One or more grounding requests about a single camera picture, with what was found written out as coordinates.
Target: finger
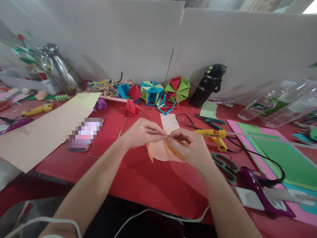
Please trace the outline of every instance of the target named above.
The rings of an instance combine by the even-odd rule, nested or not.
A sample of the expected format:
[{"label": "finger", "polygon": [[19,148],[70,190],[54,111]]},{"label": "finger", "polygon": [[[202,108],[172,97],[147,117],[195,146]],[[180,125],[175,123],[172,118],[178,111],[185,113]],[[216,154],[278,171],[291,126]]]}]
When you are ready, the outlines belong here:
[{"label": "finger", "polygon": [[163,136],[167,136],[167,133],[155,122],[151,122],[151,121],[144,121],[143,122],[144,128],[149,128],[152,129],[158,133],[160,133]]},{"label": "finger", "polygon": [[194,141],[194,134],[193,133],[194,132],[189,131],[187,129],[180,128],[180,129],[172,131],[169,136],[174,138],[174,139],[178,138],[178,137],[186,138],[186,141],[188,143],[191,143]]},{"label": "finger", "polygon": [[160,140],[163,140],[163,139],[164,139],[164,136],[157,133],[147,133],[145,136],[146,144],[152,143],[152,142],[159,142]]},{"label": "finger", "polygon": [[181,155],[186,155],[188,148],[183,144],[180,144],[177,140],[172,137],[166,137],[167,143],[169,143],[175,150],[177,150]]}]

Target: thermos flask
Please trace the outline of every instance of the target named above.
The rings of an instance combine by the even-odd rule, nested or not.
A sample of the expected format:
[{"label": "thermos flask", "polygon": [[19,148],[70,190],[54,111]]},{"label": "thermos flask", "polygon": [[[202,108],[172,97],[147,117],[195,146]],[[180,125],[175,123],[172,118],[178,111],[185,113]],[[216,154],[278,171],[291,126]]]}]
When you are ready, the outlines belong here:
[{"label": "thermos flask", "polygon": [[209,67],[205,76],[200,81],[189,103],[195,107],[201,107],[212,92],[217,93],[221,88],[222,76],[227,67],[223,64],[214,64]]}]

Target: yellow tool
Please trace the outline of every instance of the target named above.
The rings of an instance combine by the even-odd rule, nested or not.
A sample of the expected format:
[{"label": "yellow tool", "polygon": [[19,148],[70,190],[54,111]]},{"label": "yellow tool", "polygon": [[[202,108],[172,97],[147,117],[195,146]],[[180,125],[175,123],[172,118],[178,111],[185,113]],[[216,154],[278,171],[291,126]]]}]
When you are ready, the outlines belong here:
[{"label": "yellow tool", "polygon": [[51,101],[45,102],[44,105],[36,107],[34,109],[28,110],[28,111],[23,111],[21,112],[22,115],[24,116],[33,116],[35,114],[38,114],[40,112],[50,112],[53,110],[53,103]]},{"label": "yellow tool", "polygon": [[227,146],[223,142],[221,138],[225,138],[227,136],[227,132],[225,130],[196,130],[196,133],[201,134],[203,137],[208,137],[218,145],[218,150],[221,152],[227,151]]}]

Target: green origami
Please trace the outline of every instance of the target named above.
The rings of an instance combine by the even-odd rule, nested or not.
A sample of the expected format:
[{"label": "green origami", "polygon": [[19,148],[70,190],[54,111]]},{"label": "green origami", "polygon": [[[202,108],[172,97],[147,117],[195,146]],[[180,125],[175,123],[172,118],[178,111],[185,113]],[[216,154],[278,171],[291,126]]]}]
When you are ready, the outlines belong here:
[{"label": "green origami", "polygon": [[[164,92],[169,93],[175,93],[176,99],[179,102],[185,100],[188,98],[188,93],[190,89],[190,83],[184,78],[184,77],[177,77],[172,78],[167,86],[164,89]],[[175,97],[171,97],[168,99],[170,102],[175,102]]]}]

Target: red paper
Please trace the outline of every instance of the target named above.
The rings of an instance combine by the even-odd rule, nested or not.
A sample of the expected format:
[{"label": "red paper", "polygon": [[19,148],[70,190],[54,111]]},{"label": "red paper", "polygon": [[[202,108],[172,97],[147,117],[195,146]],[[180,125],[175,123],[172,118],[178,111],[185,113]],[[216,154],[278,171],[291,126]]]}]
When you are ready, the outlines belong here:
[{"label": "red paper", "polygon": [[128,99],[126,102],[126,111],[129,113],[130,116],[134,116],[135,114],[139,114],[140,108],[131,100]]},{"label": "red paper", "polygon": [[100,157],[118,138],[126,118],[124,115],[111,113],[103,124],[102,131],[88,149],[88,156]]},{"label": "red paper", "polygon": [[179,82],[181,81],[182,77],[179,76],[179,77],[176,77],[176,78],[172,78],[170,81],[169,81],[169,84],[173,87],[173,89],[175,91],[177,91],[177,88],[178,88],[178,84]]},{"label": "red paper", "polygon": [[133,86],[128,94],[131,96],[131,98],[133,98],[134,101],[137,101],[142,96],[138,86]]}]

